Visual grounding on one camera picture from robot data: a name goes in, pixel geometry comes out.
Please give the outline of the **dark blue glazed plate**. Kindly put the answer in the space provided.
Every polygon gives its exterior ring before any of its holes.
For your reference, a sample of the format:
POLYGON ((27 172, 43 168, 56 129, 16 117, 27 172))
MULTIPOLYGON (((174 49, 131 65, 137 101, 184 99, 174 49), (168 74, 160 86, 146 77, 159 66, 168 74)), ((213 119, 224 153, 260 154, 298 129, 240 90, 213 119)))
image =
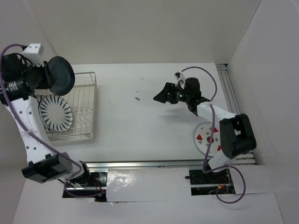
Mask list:
POLYGON ((48 62, 49 70, 55 79, 50 91, 58 96, 68 94, 75 83, 75 75, 71 64, 61 56, 55 56, 48 62))

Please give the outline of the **blue striped plate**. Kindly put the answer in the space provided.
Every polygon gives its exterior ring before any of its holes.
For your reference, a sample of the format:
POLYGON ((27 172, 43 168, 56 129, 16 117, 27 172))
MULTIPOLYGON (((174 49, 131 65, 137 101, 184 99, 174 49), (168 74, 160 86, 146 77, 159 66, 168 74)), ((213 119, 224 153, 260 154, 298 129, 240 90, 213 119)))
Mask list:
POLYGON ((46 133, 54 133, 55 132, 54 130, 52 130, 51 128, 49 128, 46 124, 44 124, 43 127, 44 127, 46 133))
POLYGON ((66 132, 73 123, 71 107, 64 98, 54 94, 42 98, 39 114, 42 122, 55 132, 66 132))

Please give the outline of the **strawberry pattern plate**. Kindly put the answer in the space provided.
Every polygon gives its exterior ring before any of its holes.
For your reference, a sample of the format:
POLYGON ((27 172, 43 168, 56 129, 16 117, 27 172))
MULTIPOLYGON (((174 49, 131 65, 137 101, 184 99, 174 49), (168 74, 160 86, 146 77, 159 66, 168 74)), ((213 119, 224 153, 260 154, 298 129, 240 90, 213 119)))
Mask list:
MULTIPOLYGON (((193 132, 193 140, 196 148, 206 154, 209 141, 211 138, 212 123, 204 122, 199 124, 193 132)), ((214 128, 214 135, 208 157, 214 157, 218 152, 222 151, 221 140, 220 140, 220 129, 214 128)))

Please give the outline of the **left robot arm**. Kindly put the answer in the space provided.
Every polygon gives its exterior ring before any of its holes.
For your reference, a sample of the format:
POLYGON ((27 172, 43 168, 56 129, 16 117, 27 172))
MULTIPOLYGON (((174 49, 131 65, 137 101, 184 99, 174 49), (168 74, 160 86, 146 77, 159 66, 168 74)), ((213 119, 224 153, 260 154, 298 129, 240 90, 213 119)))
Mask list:
POLYGON ((51 128, 65 129, 71 113, 64 112, 67 120, 59 127, 46 118, 35 96, 36 90, 50 90, 53 94, 45 103, 57 103, 66 109, 62 96, 74 86, 74 71, 61 56, 44 61, 42 66, 33 62, 18 53, 0 56, 0 101, 15 119, 27 154, 28 165, 21 170, 22 174, 39 183, 64 178, 69 184, 85 187, 92 182, 87 166, 54 149, 44 129, 46 122, 51 128))

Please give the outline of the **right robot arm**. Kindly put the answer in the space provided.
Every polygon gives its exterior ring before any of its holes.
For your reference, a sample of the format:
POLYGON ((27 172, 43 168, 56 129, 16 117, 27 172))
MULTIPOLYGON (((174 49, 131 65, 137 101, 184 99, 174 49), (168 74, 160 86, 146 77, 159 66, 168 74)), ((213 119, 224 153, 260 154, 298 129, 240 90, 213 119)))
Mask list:
POLYGON ((256 149, 256 139, 249 117, 228 112, 202 96, 197 78, 179 78, 176 83, 167 82, 153 98, 160 103, 172 105, 185 103, 188 110, 211 122, 203 164, 204 178, 216 182, 220 171, 231 167, 238 156, 256 149))

